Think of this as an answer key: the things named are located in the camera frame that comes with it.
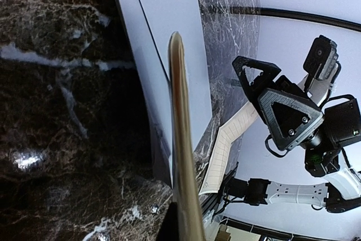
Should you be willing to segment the grey paper envelope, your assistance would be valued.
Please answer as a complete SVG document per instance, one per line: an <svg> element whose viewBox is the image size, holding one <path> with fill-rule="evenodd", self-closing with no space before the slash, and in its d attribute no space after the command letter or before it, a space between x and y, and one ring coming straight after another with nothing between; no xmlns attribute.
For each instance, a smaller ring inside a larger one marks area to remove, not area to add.
<svg viewBox="0 0 361 241"><path fill-rule="evenodd" d="M153 175L171 185L173 136L168 44L174 32L181 35L184 46L193 146L197 146L212 118L199 2L117 1L146 102Z"/></svg>

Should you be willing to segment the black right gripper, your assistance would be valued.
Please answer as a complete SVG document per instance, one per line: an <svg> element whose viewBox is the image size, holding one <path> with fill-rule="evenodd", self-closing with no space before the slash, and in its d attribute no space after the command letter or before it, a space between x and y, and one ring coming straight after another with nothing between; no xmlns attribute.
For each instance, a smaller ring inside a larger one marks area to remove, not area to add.
<svg viewBox="0 0 361 241"><path fill-rule="evenodd" d="M280 151L305 149L305 169L312 176L338 172L338 155L360 141L360 109L351 94L343 103L323 109L296 84L281 76L274 63L237 56L232 66L251 103L258 99L270 137Z"/></svg>

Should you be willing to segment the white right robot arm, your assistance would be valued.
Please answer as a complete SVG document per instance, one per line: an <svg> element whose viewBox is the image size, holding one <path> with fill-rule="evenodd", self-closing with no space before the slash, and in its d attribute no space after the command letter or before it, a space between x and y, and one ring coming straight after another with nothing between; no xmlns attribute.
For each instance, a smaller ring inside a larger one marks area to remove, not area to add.
<svg viewBox="0 0 361 241"><path fill-rule="evenodd" d="M305 150L305 169L324 182L288 185L267 179L231 178L224 186L225 204L293 203L315 210L342 213L360 207L360 172L347 158L345 147L360 141L360 109L350 94L338 96L339 104L313 101L307 92L281 75L272 63L238 56L232 62L240 85L269 130L276 150L285 157L295 147Z"/></svg>

